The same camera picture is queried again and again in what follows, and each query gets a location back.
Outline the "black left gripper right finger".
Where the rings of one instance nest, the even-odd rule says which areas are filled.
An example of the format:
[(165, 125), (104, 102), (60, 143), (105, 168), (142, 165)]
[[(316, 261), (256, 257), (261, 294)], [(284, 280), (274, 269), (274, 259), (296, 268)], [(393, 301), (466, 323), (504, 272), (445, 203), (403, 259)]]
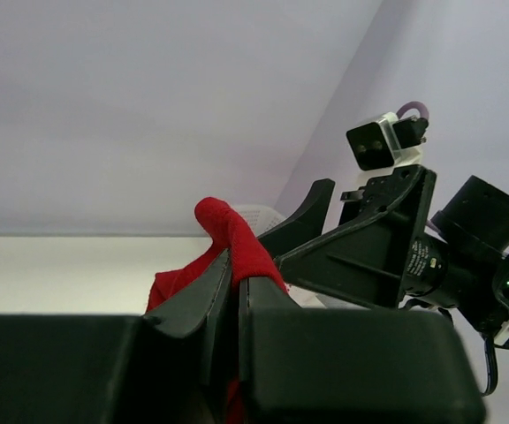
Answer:
[(239, 286), (239, 378), (252, 423), (482, 423), (460, 337), (426, 312), (303, 308)]

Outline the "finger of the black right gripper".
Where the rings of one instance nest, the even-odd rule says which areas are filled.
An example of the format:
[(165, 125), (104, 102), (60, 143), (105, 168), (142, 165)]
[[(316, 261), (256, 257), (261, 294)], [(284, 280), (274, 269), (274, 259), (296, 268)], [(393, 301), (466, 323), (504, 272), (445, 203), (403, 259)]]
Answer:
[(258, 237), (270, 256), (287, 254), (322, 234), (334, 188), (329, 178), (316, 180), (290, 216)]

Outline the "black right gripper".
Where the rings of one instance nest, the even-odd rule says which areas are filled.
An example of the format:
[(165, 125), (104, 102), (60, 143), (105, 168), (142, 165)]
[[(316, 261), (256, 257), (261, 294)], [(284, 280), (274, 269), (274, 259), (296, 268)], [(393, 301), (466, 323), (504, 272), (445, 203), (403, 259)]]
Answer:
[(471, 177), (429, 213), (437, 175), (421, 165), (344, 193), (338, 227), (277, 257), (289, 284), (364, 307), (457, 309), (509, 340), (509, 195)]

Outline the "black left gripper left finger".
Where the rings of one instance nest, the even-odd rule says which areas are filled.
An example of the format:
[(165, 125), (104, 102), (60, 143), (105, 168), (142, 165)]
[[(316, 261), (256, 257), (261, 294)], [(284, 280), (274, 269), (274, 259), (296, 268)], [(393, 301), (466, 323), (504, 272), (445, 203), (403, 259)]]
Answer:
[(228, 253), (143, 315), (0, 314), (0, 423), (222, 423)]

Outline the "dark red t shirt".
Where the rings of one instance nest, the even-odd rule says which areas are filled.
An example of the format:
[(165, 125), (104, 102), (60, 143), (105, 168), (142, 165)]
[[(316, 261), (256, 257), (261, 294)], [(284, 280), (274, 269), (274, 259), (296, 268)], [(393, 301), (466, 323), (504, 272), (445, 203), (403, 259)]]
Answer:
[[(238, 295), (239, 283), (243, 280), (249, 277), (268, 277), (274, 288), (286, 293), (288, 298), (285, 283), (269, 253), (235, 209), (225, 201), (208, 197), (195, 206), (194, 214), (211, 237), (212, 245), (184, 268), (156, 274), (146, 312), (174, 299), (177, 293), (199, 278), (225, 249), (229, 249), (231, 256), (233, 295)], [(231, 379), (225, 388), (224, 423), (246, 423), (247, 393), (240, 388), (239, 375)]]

